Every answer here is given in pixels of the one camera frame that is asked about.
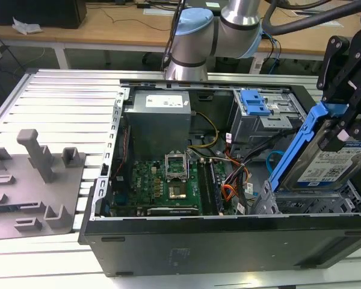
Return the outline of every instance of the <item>label sticker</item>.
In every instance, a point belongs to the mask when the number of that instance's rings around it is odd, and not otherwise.
[[[226,133],[226,143],[231,143],[231,134],[230,133]]]
[[[245,207],[242,206],[240,203],[238,203],[238,205],[236,206],[236,209],[241,212],[242,215],[245,214]]]
[[[181,95],[147,95],[146,107],[182,108]]]
[[[278,105],[276,104],[268,104],[267,108],[269,108],[270,110],[277,110],[278,109]]]
[[[298,179],[306,186],[316,187],[335,182],[353,164],[354,156],[361,154],[361,141],[348,141],[338,152],[317,153],[312,163]]]
[[[207,7],[220,8],[219,3],[216,2],[206,2]]]
[[[251,182],[247,183],[247,187],[245,188],[245,193],[253,194],[253,184]]]

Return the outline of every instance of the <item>yellow wire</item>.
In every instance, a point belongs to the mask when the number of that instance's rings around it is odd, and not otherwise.
[[[197,114],[199,114],[200,116],[204,117],[211,125],[212,127],[214,128],[215,130],[215,137],[213,139],[212,142],[210,143],[207,143],[207,144],[196,144],[196,145],[193,145],[193,146],[187,146],[188,148],[193,148],[193,149],[203,149],[203,148],[208,148],[210,146],[213,146],[217,141],[218,141],[218,138],[219,138],[219,131],[217,129],[217,127],[213,124],[213,122],[207,117],[205,116],[203,113],[199,112],[199,111],[196,111]]]

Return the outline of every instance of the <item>hard drive label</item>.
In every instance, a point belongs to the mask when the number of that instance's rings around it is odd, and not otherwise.
[[[352,159],[358,154],[361,154],[361,141],[348,141],[338,152],[319,151],[298,183],[316,187],[335,182],[353,164]]]

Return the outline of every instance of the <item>aluminum slatted table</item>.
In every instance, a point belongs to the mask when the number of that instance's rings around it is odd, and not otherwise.
[[[25,75],[0,108],[0,145],[10,154],[26,153],[16,143],[17,132],[35,128],[40,144],[52,153],[76,146],[87,155],[73,233],[1,240],[0,288],[361,288],[361,249],[326,270],[106,278],[90,247],[80,246],[77,239],[120,78],[162,79],[162,74],[40,70]],[[213,73],[209,79],[303,85],[314,100],[321,97],[313,76]]]

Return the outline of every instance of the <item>wooden desk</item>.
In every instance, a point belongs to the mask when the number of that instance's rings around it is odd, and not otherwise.
[[[264,15],[268,6],[267,2],[261,0],[259,14]],[[86,19],[75,30],[42,27],[42,33],[25,36],[10,26],[0,26],[0,38],[10,46],[54,48],[62,69],[69,68],[64,53],[66,48],[147,52],[164,50],[169,35],[171,16],[145,15],[143,9],[136,7],[102,9],[96,7],[97,5],[88,5]],[[299,18],[291,11],[277,9],[273,14],[272,23],[278,25]],[[148,27],[137,20],[165,31]],[[359,16],[352,15],[338,21],[344,26],[343,28],[318,26],[277,36],[276,39],[282,44],[281,58],[322,60],[327,41],[332,35],[352,37],[361,29]],[[267,57],[270,50],[270,42],[263,40],[255,55],[253,73],[257,72],[255,68],[258,68],[259,73],[259,64],[262,66],[263,59]]]

